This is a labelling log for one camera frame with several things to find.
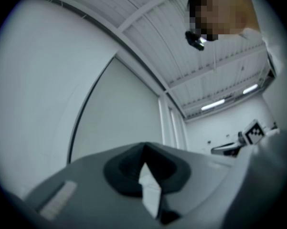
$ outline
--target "person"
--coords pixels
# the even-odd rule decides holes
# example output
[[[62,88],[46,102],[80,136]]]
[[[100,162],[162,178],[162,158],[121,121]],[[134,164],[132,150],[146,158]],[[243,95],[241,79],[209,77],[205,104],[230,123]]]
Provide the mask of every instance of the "person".
[[[207,41],[261,33],[276,74],[287,67],[287,32],[266,0],[188,0],[190,29]]]

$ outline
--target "gray machine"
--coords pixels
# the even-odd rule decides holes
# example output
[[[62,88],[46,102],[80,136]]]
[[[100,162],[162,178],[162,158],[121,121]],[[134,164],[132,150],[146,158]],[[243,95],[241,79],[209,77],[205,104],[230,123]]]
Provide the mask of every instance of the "gray machine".
[[[143,162],[164,188],[156,219],[142,204],[136,181]],[[34,189],[26,205],[13,200],[40,228],[217,229],[235,223],[246,228],[286,181],[287,132],[282,132],[241,149],[237,158],[155,143],[118,147],[68,165]]]

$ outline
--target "white ceiling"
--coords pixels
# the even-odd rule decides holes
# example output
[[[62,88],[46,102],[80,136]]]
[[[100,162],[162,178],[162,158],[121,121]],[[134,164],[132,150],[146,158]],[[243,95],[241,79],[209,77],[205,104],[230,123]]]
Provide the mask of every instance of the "white ceiling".
[[[255,83],[262,88],[269,72],[260,36],[206,42],[202,52],[189,46],[183,17],[187,0],[61,1],[89,12],[135,52],[186,120],[209,113],[201,107],[216,100],[239,99]]]

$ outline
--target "white cloth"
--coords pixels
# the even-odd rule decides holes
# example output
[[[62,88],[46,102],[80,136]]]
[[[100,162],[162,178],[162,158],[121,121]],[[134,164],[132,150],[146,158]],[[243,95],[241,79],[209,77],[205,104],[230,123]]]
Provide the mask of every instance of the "white cloth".
[[[252,0],[263,41],[279,75],[287,67],[287,31],[266,0]]]

